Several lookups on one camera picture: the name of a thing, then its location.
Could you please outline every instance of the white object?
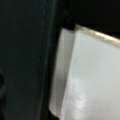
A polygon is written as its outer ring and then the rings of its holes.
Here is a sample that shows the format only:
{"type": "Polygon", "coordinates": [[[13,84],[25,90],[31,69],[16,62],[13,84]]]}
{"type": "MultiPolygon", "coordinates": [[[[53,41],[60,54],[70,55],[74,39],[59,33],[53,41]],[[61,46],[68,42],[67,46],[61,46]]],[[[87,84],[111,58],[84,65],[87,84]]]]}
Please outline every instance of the white object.
{"type": "Polygon", "coordinates": [[[101,35],[75,34],[61,120],[120,120],[119,41],[101,35]]]}

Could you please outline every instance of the black fabric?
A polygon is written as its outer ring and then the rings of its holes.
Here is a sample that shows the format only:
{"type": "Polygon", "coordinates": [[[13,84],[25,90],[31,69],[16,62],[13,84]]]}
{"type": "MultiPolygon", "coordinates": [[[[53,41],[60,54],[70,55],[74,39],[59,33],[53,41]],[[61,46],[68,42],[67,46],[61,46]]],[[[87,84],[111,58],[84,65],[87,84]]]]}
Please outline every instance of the black fabric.
{"type": "Polygon", "coordinates": [[[48,87],[65,0],[0,0],[5,120],[47,120],[48,87]]]}
{"type": "Polygon", "coordinates": [[[80,24],[120,37],[119,0],[71,0],[68,26],[80,24]]]}

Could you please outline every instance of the dark background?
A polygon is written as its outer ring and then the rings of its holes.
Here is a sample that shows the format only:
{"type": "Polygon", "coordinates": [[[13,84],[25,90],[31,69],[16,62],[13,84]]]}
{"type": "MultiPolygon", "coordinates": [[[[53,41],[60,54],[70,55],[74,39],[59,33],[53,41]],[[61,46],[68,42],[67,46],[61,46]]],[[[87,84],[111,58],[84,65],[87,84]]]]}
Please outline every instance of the dark background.
{"type": "Polygon", "coordinates": [[[80,24],[120,37],[119,0],[71,0],[67,24],[80,24]]]}

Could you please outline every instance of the white surface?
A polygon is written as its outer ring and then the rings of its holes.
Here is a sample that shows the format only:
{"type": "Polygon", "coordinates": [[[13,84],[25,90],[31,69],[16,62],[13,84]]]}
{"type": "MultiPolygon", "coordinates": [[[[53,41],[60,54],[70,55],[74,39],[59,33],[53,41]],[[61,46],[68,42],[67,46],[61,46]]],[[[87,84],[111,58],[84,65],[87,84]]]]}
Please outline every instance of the white surface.
{"type": "Polygon", "coordinates": [[[61,120],[120,120],[120,48],[76,32],[61,120]]]}
{"type": "Polygon", "coordinates": [[[51,98],[49,103],[49,109],[51,113],[57,117],[60,117],[61,115],[61,106],[66,87],[73,43],[73,33],[71,31],[63,29],[59,39],[55,72],[52,82],[51,98]]]}

